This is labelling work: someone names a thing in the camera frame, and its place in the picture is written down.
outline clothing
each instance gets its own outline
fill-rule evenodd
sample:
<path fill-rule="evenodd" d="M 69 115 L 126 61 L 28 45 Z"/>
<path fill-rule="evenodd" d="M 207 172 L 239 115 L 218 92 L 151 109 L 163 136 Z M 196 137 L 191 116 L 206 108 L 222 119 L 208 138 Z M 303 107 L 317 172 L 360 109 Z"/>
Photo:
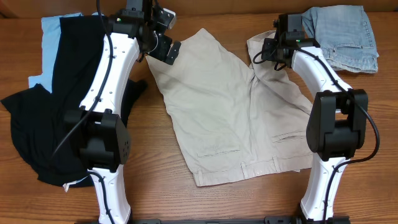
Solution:
<path fill-rule="evenodd" d="M 263 40 L 249 40 L 251 57 Z M 182 41 L 174 65 L 146 59 L 197 186 L 311 166 L 311 103 L 284 71 L 250 69 L 205 29 Z"/>
<path fill-rule="evenodd" d="M 363 6 L 312 7 L 302 14 L 309 38 L 316 38 L 336 70 L 376 73 L 376 41 Z"/>
<path fill-rule="evenodd" d="M 87 176 L 68 141 L 53 161 L 50 158 L 66 135 L 65 112 L 78 109 L 90 89 L 101 59 L 104 38 L 98 16 L 60 18 L 60 27 L 62 33 L 53 71 L 52 94 L 41 84 L 36 84 L 1 100 L 11 114 L 11 137 L 19 154 L 38 173 L 39 180 L 57 186 Z M 127 82 L 121 108 L 125 125 L 133 102 L 145 87 L 144 81 Z M 90 178 L 76 186 L 86 185 L 92 185 Z"/>
<path fill-rule="evenodd" d="M 82 16 L 82 13 L 67 14 L 64 16 L 53 16 L 42 18 L 42 71 L 41 75 L 28 78 L 29 88 L 36 84 L 41 84 L 47 91 L 52 93 L 52 75 L 54 70 L 55 58 L 60 42 L 61 27 L 60 18 Z"/>

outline denim fabric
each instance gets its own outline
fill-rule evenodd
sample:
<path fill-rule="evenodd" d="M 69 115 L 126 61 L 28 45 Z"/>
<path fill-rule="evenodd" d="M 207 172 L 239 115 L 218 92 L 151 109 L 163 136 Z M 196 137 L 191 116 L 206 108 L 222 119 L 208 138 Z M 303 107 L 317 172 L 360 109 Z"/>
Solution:
<path fill-rule="evenodd" d="M 376 41 L 363 6 L 313 7 L 302 14 L 309 38 L 316 38 L 335 70 L 376 73 Z"/>
<path fill-rule="evenodd" d="M 55 58 L 57 57 L 58 44 L 60 42 L 61 27 L 60 17 L 82 16 L 82 13 L 67 14 L 64 16 L 53 16 L 42 18 L 42 71 L 41 75 L 28 77 L 29 88 L 41 84 L 47 91 L 52 93 L 52 74 Z"/>

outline wooden table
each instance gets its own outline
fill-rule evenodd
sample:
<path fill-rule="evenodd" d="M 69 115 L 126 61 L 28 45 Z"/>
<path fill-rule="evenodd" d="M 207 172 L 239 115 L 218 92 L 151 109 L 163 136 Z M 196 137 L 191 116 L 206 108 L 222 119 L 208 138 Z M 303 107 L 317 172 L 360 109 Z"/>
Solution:
<path fill-rule="evenodd" d="M 348 166 L 336 196 L 335 213 L 350 215 L 353 223 L 398 223 L 398 13 L 368 15 L 380 54 L 379 72 L 340 74 L 353 88 L 367 91 L 369 112 L 381 134 L 381 149 L 373 160 Z M 184 40 L 204 27 L 249 64 L 246 40 L 271 30 L 277 16 L 179 17 L 168 35 Z M 41 41 L 40 19 L 0 20 L 0 99 L 26 89 L 28 76 L 41 74 Z M 288 73 L 310 99 L 302 79 L 292 70 Z M 131 78 L 144 78 L 149 84 L 134 105 L 128 124 L 133 150 L 124 168 L 124 181 L 134 218 L 262 218 L 294 213 L 307 188 L 309 169 L 197 187 L 146 62 L 133 68 Z M 369 155 L 373 148 L 374 134 L 368 125 L 366 142 L 355 158 Z M 73 223 L 98 217 L 94 188 L 70 189 L 66 194 L 63 188 L 36 178 L 12 145 L 10 115 L 0 106 L 0 223 Z"/>

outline beige pants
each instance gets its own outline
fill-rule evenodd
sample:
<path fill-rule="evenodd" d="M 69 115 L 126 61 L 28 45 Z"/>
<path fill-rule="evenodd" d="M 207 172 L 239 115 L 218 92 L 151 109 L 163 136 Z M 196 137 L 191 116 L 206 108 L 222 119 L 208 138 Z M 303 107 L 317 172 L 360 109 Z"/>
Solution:
<path fill-rule="evenodd" d="M 273 31 L 248 40 L 251 58 Z M 311 103 L 270 62 L 246 66 L 205 29 L 174 65 L 147 57 L 197 186 L 311 167 Z"/>

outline belt loop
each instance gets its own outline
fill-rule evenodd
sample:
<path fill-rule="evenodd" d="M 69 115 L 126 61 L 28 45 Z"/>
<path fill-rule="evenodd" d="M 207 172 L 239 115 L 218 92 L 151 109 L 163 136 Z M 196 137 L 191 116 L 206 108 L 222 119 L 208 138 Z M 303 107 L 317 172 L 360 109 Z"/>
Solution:
<path fill-rule="evenodd" d="M 203 173 L 201 169 L 198 169 L 198 177 L 199 177 L 199 186 L 203 186 Z"/>
<path fill-rule="evenodd" d="M 280 167 L 279 167 L 279 163 L 278 163 L 278 158 L 275 155 L 273 155 L 272 159 L 274 160 L 274 165 L 275 165 L 276 172 L 279 173 L 280 172 Z"/>
<path fill-rule="evenodd" d="M 242 166 L 242 171 L 243 171 L 243 177 L 246 180 L 249 178 L 248 170 L 246 169 L 246 164 L 244 162 L 242 162 L 241 166 Z"/>

